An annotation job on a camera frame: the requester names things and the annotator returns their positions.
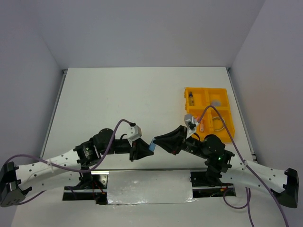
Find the blue highlighter marker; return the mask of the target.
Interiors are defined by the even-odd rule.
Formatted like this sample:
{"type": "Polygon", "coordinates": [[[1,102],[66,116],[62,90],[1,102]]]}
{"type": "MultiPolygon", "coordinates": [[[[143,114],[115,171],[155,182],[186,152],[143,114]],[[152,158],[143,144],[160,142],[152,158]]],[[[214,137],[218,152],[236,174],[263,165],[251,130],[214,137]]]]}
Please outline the blue highlighter marker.
{"type": "Polygon", "coordinates": [[[154,143],[154,140],[152,140],[149,144],[149,151],[154,152],[156,148],[156,144],[154,143]]]}

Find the beige tape roll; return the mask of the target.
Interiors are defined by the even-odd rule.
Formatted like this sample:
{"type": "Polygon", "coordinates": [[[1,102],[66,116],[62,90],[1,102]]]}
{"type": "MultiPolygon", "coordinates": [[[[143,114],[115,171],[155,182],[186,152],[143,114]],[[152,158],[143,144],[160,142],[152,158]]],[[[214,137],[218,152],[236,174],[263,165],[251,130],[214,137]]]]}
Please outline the beige tape roll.
{"type": "Polygon", "coordinates": [[[213,129],[214,131],[222,131],[225,129],[225,121],[221,120],[221,118],[219,116],[215,116],[212,118],[212,122],[213,122],[213,129]]]}

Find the clear round pin container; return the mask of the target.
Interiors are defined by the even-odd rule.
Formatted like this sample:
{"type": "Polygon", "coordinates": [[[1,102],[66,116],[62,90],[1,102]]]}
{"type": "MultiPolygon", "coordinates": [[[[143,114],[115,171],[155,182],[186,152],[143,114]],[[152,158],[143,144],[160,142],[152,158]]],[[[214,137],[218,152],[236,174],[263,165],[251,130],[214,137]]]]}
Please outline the clear round pin container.
{"type": "Polygon", "coordinates": [[[213,106],[221,106],[221,101],[220,100],[213,100],[211,102],[211,105],[213,105],[213,106]]]}

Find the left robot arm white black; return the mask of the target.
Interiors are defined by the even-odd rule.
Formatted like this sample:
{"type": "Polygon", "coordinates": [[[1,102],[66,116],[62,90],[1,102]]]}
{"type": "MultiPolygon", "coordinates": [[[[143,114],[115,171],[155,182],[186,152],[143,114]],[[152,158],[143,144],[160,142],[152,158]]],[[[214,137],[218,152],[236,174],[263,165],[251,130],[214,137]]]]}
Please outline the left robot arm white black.
{"type": "Polygon", "coordinates": [[[37,197],[43,192],[67,187],[71,190],[101,187],[100,180],[92,175],[92,169],[104,154],[128,154],[130,161],[152,156],[154,149],[141,139],[132,127],[119,139],[112,129],[103,129],[88,141],[56,157],[28,165],[16,165],[7,161],[0,171],[0,205],[23,205],[27,197],[37,197]]]}

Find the orange highlighter marker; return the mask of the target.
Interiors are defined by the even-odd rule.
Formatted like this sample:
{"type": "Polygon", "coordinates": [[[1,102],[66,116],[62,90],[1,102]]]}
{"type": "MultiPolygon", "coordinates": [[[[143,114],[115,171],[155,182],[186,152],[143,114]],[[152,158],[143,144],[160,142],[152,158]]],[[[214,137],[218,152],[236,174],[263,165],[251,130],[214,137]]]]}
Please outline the orange highlighter marker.
{"type": "Polygon", "coordinates": [[[205,126],[204,126],[204,121],[201,120],[200,122],[200,129],[199,129],[200,132],[204,132],[205,131],[205,126]]]}

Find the small blue-capped glue bottle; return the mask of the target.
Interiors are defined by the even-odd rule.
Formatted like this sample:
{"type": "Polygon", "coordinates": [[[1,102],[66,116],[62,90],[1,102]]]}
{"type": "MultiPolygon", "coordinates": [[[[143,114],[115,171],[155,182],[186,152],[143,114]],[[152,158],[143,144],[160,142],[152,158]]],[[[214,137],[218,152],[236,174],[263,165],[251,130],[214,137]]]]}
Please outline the small blue-capped glue bottle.
{"type": "Polygon", "coordinates": [[[188,101],[189,101],[189,106],[195,105],[193,93],[191,91],[189,92],[189,95],[188,95],[188,101]]]}

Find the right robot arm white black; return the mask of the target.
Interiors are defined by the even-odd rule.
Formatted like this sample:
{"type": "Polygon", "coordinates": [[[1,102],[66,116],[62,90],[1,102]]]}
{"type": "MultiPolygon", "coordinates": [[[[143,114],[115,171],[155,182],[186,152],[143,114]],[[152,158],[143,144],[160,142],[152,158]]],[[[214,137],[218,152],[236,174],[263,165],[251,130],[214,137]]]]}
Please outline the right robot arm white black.
{"type": "Polygon", "coordinates": [[[271,192],[282,206],[298,206],[299,177],[294,169],[278,170],[246,161],[226,150],[216,135],[207,135],[204,140],[188,137],[184,126],[155,137],[153,142],[173,155],[185,151],[205,159],[204,182],[209,186],[242,185],[260,192],[271,192]]]}

